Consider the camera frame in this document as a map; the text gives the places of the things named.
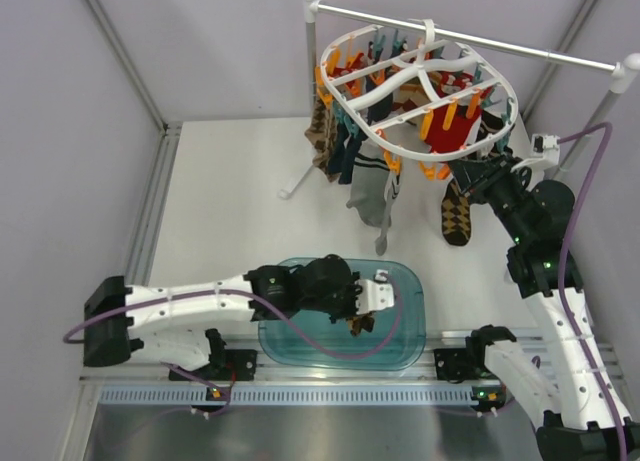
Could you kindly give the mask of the brown argyle sock back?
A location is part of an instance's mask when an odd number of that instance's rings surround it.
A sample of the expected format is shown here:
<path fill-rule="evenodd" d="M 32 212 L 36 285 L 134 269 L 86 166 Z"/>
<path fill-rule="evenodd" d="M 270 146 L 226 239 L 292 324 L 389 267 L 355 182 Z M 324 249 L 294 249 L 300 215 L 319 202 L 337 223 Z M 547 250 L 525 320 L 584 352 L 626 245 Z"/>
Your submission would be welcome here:
<path fill-rule="evenodd" d="M 347 320 L 347 326 L 353 337 L 360 336 L 362 332 L 371 333 L 375 326 L 374 314 L 367 313 L 351 317 Z"/>

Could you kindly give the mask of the white oval clip hanger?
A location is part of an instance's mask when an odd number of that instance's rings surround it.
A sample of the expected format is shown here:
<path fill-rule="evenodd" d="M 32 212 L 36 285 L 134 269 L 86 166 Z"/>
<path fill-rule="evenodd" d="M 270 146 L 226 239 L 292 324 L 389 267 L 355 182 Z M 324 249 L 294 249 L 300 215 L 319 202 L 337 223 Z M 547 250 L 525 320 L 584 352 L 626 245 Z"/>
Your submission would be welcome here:
<path fill-rule="evenodd" d="M 424 22 L 422 36 L 407 48 L 398 29 L 372 24 L 334 40 L 314 68 L 317 97 L 334 109 L 349 133 L 378 145 L 389 162 L 398 158 L 448 164 L 473 153 L 488 154 L 506 141 L 517 120 L 518 100 L 511 84 L 475 49 L 436 34 Z M 457 151 L 431 152 L 423 138 L 433 111 L 448 106 L 445 128 L 458 105 L 467 117 L 483 113 Z"/>

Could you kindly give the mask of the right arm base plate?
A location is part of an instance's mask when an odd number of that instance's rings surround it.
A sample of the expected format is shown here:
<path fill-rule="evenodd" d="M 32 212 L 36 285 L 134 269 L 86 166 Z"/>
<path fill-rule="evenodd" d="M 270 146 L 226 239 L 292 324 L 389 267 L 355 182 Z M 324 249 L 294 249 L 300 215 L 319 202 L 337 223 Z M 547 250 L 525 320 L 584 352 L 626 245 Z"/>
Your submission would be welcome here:
<path fill-rule="evenodd" d="M 493 375 L 476 364 L 464 348 L 439 348 L 433 351 L 437 379 L 452 384 L 492 379 Z"/>

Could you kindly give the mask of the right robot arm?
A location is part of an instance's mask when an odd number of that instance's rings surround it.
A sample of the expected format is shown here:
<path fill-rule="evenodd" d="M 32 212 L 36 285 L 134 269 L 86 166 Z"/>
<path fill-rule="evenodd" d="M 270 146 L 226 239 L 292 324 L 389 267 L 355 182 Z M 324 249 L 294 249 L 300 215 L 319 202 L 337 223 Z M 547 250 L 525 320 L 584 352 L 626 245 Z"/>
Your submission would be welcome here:
<path fill-rule="evenodd" d="M 509 234 L 508 275 L 536 321 L 554 377 L 542 373 L 512 331 L 492 325 L 467 337 L 469 370 L 494 375 L 507 388 L 534 428 L 542 459 L 638 459 L 639 424 L 611 382 L 567 247 L 572 190 L 554 180 L 528 187 L 510 155 L 458 159 L 449 168 L 469 202 L 488 205 Z"/>

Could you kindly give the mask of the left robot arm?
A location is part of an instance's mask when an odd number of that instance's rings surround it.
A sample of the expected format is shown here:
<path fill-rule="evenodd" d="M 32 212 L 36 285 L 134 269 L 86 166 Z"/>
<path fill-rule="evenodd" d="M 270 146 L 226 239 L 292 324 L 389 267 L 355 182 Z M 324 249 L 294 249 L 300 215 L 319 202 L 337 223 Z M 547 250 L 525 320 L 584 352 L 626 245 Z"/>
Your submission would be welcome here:
<path fill-rule="evenodd" d="M 337 255 L 303 265 L 263 265 L 222 281 L 152 288 L 106 278 L 84 304 L 83 363 L 130 359 L 214 378 L 225 369 L 223 329 L 319 312 L 330 322 L 365 312 L 365 283 Z"/>

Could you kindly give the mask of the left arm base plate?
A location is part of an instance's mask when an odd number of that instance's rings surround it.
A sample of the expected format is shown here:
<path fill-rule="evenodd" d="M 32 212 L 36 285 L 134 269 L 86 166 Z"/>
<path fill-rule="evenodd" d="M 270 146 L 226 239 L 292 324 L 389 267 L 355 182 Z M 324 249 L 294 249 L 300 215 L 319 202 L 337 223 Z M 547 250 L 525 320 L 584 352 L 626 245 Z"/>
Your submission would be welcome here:
<path fill-rule="evenodd" d="M 256 367 L 256 350 L 225 349 L 222 355 L 214 355 L 207 365 L 191 371 L 191 374 L 211 382 L 252 381 Z"/>

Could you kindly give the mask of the brown argyle sock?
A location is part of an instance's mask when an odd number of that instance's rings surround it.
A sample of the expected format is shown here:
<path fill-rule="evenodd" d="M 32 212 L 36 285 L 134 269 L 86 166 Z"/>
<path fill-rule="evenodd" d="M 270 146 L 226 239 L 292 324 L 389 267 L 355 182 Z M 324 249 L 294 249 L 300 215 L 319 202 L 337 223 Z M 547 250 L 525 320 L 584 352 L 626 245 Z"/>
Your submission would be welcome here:
<path fill-rule="evenodd" d="M 455 180 L 447 185 L 441 202 L 441 234 L 451 246 L 466 246 L 472 235 L 470 204 Z"/>
<path fill-rule="evenodd" d="M 371 333 L 375 326 L 374 314 L 367 313 L 351 317 L 347 320 L 347 326 L 353 337 L 360 336 L 362 332 Z"/>

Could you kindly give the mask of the brown argyle sock front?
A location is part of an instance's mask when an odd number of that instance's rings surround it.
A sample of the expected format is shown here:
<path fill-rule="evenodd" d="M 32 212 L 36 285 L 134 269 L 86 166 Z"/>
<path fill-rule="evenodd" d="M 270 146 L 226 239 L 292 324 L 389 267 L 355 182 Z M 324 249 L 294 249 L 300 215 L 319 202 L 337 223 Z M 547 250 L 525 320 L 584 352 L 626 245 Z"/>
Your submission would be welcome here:
<path fill-rule="evenodd" d="M 447 185 L 441 202 L 441 234 L 451 246 L 466 246 L 472 235 L 470 204 L 455 180 Z"/>

